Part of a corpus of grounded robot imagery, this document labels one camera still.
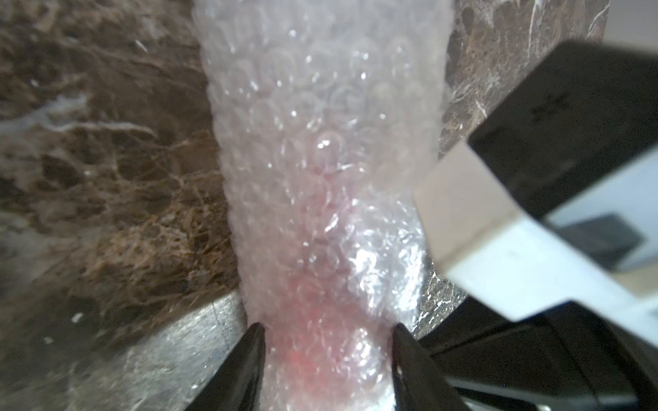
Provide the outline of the single bubble wrap sheet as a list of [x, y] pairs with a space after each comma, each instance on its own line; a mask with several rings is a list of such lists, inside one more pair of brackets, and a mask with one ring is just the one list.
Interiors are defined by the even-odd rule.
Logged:
[[[267, 352], [260, 284], [298, 172], [363, 164], [361, 232], [392, 279], [392, 383], [392, 327], [418, 319], [427, 246], [413, 191], [439, 157], [453, 2], [197, 1], [193, 17], [248, 322]], [[267, 410], [265, 373], [266, 360]]]

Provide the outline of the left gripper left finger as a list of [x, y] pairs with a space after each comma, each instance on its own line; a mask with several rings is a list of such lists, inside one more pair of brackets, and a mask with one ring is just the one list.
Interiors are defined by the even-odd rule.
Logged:
[[253, 411], [260, 408], [266, 359], [265, 327], [253, 323], [186, 411]]

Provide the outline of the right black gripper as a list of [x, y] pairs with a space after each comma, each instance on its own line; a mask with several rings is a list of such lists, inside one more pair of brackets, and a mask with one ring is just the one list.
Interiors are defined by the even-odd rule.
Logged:
[[656, 348], [574, 302], [512, 322], [469, 297], [420, 344], [485, 409], [657, 408]]

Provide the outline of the red drink bottle front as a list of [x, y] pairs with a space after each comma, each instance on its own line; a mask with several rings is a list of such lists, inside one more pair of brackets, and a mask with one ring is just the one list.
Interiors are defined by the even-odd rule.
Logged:
[[390, 272], [361, 232], [359, 163], [308, 163], [294, 184], [289, 231], [260, 284], [267, 327], [267, 410], [392, 407]]

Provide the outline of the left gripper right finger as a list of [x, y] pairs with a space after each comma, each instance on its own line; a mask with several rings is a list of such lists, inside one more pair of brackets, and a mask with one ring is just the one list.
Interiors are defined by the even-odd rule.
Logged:
[[402, 323], [392, 328], [392, 381], [397, 411], [470, 410]]

